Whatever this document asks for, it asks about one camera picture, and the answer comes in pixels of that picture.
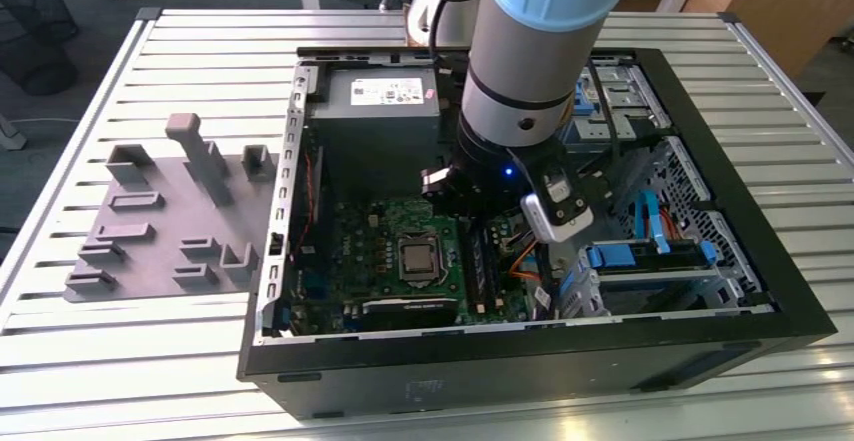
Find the sticker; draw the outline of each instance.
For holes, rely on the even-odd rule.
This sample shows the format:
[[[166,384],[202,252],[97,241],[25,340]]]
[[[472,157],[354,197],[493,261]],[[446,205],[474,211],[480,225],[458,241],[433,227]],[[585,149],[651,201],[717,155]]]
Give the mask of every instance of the sticker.
[[[421,78],[356,79],[349,87],[349,104],[424,104]]]
[[[540,286],[537,286],[536,291],[533,291],[533,297],[538,301],[538,304],[542,305],[542,308],[548,309],[548,306],[550,306],[550,296],[548,296],[548,293]]]

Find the power supply label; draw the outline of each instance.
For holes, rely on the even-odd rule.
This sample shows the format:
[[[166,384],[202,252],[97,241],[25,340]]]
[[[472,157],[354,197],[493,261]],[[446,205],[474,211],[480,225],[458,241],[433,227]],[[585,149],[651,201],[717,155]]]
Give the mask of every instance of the power supply label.
[[[421,78],[356,79],[349,86],[349,104],[424,104]]]

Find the motherboard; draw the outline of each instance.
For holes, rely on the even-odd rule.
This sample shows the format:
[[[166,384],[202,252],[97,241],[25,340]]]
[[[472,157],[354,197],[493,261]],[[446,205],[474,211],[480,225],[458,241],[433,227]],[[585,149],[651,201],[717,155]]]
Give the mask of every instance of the motherboard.
[[[517,221],[472,228],[410,197],[337,203],[332,226],[330,268],[301,273],[304,300],[292,308],[300,334],[526,320],[524,283],[497,265],[493,278],[474,267],[484,250],[498,264],[512,262]],[[488,246],[470,246],[474,237]]]

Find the floor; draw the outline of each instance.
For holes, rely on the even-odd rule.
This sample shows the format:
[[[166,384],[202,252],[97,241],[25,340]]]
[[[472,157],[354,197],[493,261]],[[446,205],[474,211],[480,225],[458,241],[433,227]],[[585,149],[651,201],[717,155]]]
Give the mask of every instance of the floor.
[[[320,0],[324,8],[362,9],[376,0]],[[65,44],[78,69],[78,80],[65,92],[29,97],[0,77],[0,112],[7,119],[59,118],[75,120],[85,108],[138,8],[234,8],[298,9],[298,0],[65,0],[79,26],[79,34]],[[819,112],[854,145],[854,54],[828,45],[796,80],[804,91],[825,91]],[[29,139],[23,151],[0,151],[0,259],[13,236],[2,228],[18,227],[41,191],[50,170],[74,129],[66,121],[33,121],[15,124]]]

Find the green circuit board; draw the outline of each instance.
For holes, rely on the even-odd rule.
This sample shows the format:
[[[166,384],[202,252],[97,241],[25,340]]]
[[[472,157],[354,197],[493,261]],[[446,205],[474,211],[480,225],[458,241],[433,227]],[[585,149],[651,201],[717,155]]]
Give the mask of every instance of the green circuit board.
[[[458,301],[457,324],[521,321],[525,317],[521,288],[500,292],[500,309],[470,310],[465,300],[465,279],[453,218],[432,215],[420,198],[390,199],[365,205],[338,203],[334,207],[333,267],[330,298],[342,304],[377,297],[441,297]],[[508,224],[496,220],[494,242],[508,236]],[[438,281],[401,280],[401,240],[434,243]]]

